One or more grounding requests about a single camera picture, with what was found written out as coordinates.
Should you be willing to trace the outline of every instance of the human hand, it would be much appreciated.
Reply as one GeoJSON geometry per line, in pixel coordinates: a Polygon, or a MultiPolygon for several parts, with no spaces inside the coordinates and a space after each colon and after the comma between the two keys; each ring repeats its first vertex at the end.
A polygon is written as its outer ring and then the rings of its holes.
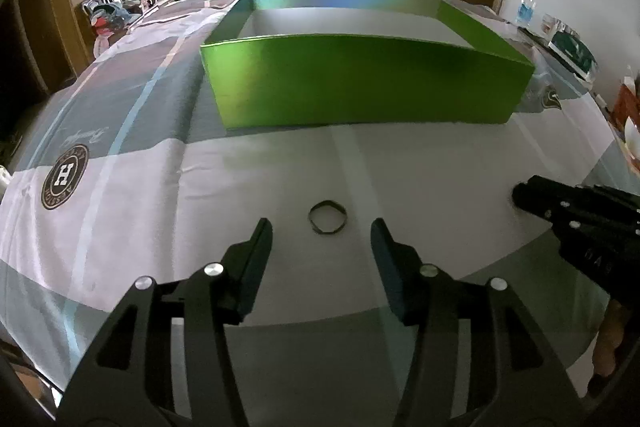
{"type": "Polygon", "coordinates": [[[625,336],[625,326],[632,312],[618,301],[611,299],[607,305],[604,320],[598,330],[598,338],[593,349],[593,370],[596,375],[607,378],[616,369],[615,351],[625,336]]]}

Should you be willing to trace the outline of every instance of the plastic bottle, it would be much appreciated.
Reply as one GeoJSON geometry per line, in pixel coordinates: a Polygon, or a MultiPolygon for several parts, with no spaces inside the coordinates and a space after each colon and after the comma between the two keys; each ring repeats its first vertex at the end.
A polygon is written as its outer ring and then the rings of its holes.
{"type": "Polygon", "coordinates": [[[518,26],[529,26],[533,12],[536,9],[536,0],[522,0],[520,8],[518,8],[518,16],[516,17],[516,24],[518,26]]]}

